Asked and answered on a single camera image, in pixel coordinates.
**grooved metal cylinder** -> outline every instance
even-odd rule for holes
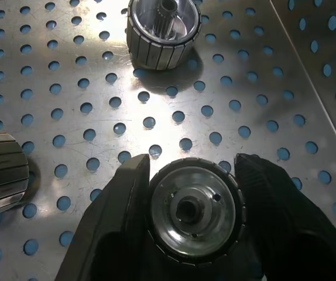
[[[7,133],[0,133],[0,213],[20,203],[28,181],[28,160],[20,145]]]
[[[185,61],[201,24],[192,0],[131,0],[126,41],[133,58],[146,68],[173,69]]]

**perforated metal sheet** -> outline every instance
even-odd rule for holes
[[[298,11],[308,15],[312,10],[312,17],[322,13],[317,20],[327,21],[324,14],[332,11],[327,5],[336,4],[323,1],[308,10],[308,4],[296,1],[289,13],[288,1],[277,2],[276,7],[257,0],[199,3],[204,24],[197,52],[176,70],[153,73],[134,66],[129,57],[125,0],[59,0],[54,6],[0,1],[5,12],[0,18],[5,31],[4,36],[0,32],[0,129],[29,153],[35,175],[31,187],[38,188],[33,205],[1,216],[0,280],[53,280],[66,253],[62,245],[70,241],[96,190],[108,183],[120,161],[140,153],[153,155],[151,175],[182,157],[232,165],[238,152],[258,154],[296,178],[336,226],[336,67],[331,82],[321,76],[322,64],[336,63],[336,55],[311,58],[299,47],[307,48],[309,40],[302,42],[309,33],[322,38],[320,48],[336,54],[336,44],[330,43],[336,32],[314,35],[309,20],[306,33],[295,30]],[[23,6],[30,8],[27,14],[20,12]],[[287,21],[289,36],[275,9]],[[100,12],[107,17],[99,20]],[[53,29],[46,27],[54,24],[50,20],[56,22]],[[82,44],[77,36],[83,36]],[[54,49],[47,46],[51,40],[57,42]],[[86,61],[77,60],[80,56]],[[324,91],[332,100],[325,100]],[[144,122],[147,117],[154,121]],[[67,209],[67,198],[58,202],[62,196],[70,199]]]

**metal part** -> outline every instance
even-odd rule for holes
[[[216,164],[195,158],[174,161],[155,175],[150,189],[150,231],[161,247],[177,255],[168,254],[173,259],[214,259],[234,243],[230,237],[238,236],[242,204],[236,182]]]
[[[336,226],[336,213],[333,211],[336,202],[336,122],[328,119],[327,114],[330,110],[330,116],[336,116],[336,100],[329,95],[333,103],[328,102],[323,108],[323,100],[320,101],[315,93],[320,94],[322,88],[314,88],[307,79],[269,1],[203,1],[201,14],[209,20],[202,24],[196,40],[196,53],[189,54],[188,63],[163,73],[142,72],[145,76],[141,78],[133,75],[135,66],[126,43],[127,16],[121,11],[128,8],[128,1],[113,1],[112,5],[106,0],[80,1],[77,6],[71,6],[68,0],[53,2],[56,6],[49,11],[42,1],[0,1],[0,10],[5,11],[5,17],[0,18],[0,29],[5,31],[5,36],[0,37],[0,49],[4,50],[0,71],[5,74],[4,80],[0,81],[0,95],[4,97],[0,103],[0,121],[4,125],[2,129],[20,145],[27,141],[34,143],[34,150],[28,155],[29,167],[36,175],[34,185],[39,186],[31,201],[37,207],[33,218],[25,218],[23,208],[13,208],[2,215],[0,280],[29,280],[33,277],[53,280],[67,252],[67,248],[59,243],[60,235],[64,231],[75,232],[91,203],[91,192],[102,189],[119,167],[119,154],[129,152],[135,156],[148,152],[153,145],[159,145],[162,152],[151,162],[151,175],[167,163],[184,157],[201,157],[215,163],[227,161],[233,171],[232,161],[237,153],[260,155],[282,166],[291,177],[299,178],[301,192]],[[298,2],[302,1],[295,2],[294,11],[299,16],[299,12],[305,9],[299,9]],[[336,7],[336,1],[323,1],[320,8],[308,10],[310,18],[316,13],[329,18],[326,12],[328,3]],[[23,6],[29,6],[30,12],[22,14]],[[255,14],[246,14],[247,8],[253,8]],[[281,1],[281,9],[287,9],[287,1]],[[232,18],[222,17],[225,11],[231,12]],[[100,12],[107,13],[102,21],[97,19]],[[75,16],[82,18],[77,26],[71,22]],[[281,15],[286,19],[290,16],[291,13]],[[49,20],[56,21],[56,28],[47,29]],[[291,24],[297,28],[297,22],[291,21]],[[20,32],[23,25],[31,26],[29,33]],[[255,26],[263,27],[262,36],[255,33]],[[314,26],[319,28],[325,24],[308,25],[301,33],[304,35],[301,40],[313,37],[319,43],[323,41],[320,46],[336,54],[336,44],[330,43],[331,39],[335,40],[336,31],[313,33],[309,27]],[[240,32],[239,39],[230,36],[233,29]],[[109,32],[107,40],[99,38],[102,31]],[[210,34],[215,35],[214,43],[206,39]],[[83,36],[82,44],[73,42],[77,36]],[[51,40],[57,42],[55,49],[47,47]],[[31,45],[32,51],[21,53],[21,47],[26,44]],[[265,46],[273,49],[271,55],[264,53]],[[249,56],[241,57],[238,54],[241,50],[247,51]],[[111,52],[113,57],[105,54],[107,59],[104,59],[102,55],[106,52]],[[215,54],[221,54],[224,61],[216,63],[212,59]],[[325,60],[326,54],[328,52],[320,52],[314,58],[319,59],[320,55],[321,60]],[[77,64],[78,56],[85,56],[87,63]],[[59,69],[49,69],[51,61],[58,61]],[[21,75],[23,66],[31,66],[33,73]],[[284,70],[283,77],[273,75],[275,66]],[[249,71],[258,74],[256,83],[248,80]],[[105,81],[109,73],[117,75],[113,84]],[[334,74],[336,72],[330,78],[331,87],[336,87]],[[221,84],[223,76],[230,77],[232,84]],[[87,88],[78,86],[82,78],[89,80]],[[196,81],[205,83],[203,91],[193,87]],[[50,92],[55,83],[61,85],[57,95]],[[166,94],[166,89],[171,86],[177,88],[177,95]],[[32,90],[29,100],[21,98],[25,89]],[[284,90],[290,90],[294,98],[285,100]],[[268,103],[259,105],[256,101],[258,95],[265,95]],[[119,107],[110,106],[113,97],[122,101]],[[233,100],[241,104],[239,111],[229,108],[229,102]],[[88,114],[80,110],[85,102],[92,105]],[[211,116],[201,113],[204,106],[212,108]],[[56,108],[63,110],[60,120],[51,118]],[[175,119],[172,118],[174,112],[178,112]],[[177,116],[183,117],[179,112],[184,114],[183,119],[176,119]],[[24,114],[34,116],[30,126],[21,124]],[[303,127],[294,123],[296,114],[305,117]],[[156,121],[151,129],[143,126],[143,120],[149,116]],[[267,121],[276,121],[278,130],[269,131]],[[114,126],[120,122],[126,126],[126,131],[117,135]],[[239,135],[241,126],[250,129],[249,138]],[[88,129],[96,132],[93,140],[84,139],[84,132]],[[218,145],[210,141],[213,132],[222,136]],[[57,135],[66,139],[60,148],[53,145],[53,138]],[[181,149],[182,139],[191,140],[190,150]],[[318,145],[315,155],[306,152],[305,143],[308,141]],[[290,159],[280,160],[276,153],[278,148],[287,148]],[[86,162],[92,157],[100,161],[96,171],[86,167]],[[68,167],[63,178],[54,175],[59,164]],[[319,181],[321,170],[330,172],[330,184]],[[67,211],[57,208],[57,200],[62,196],[71,200]],[[22,251],[28,239],[39,242],[34,256],[26,256]]]
[[[192,0],[131,0],[126,41],[133,57],[147,68],[173,69],[193,47],[201,29]]]
[[[16,140],[0,133],[0,213],[20,203],[28,186],[28,161]]]

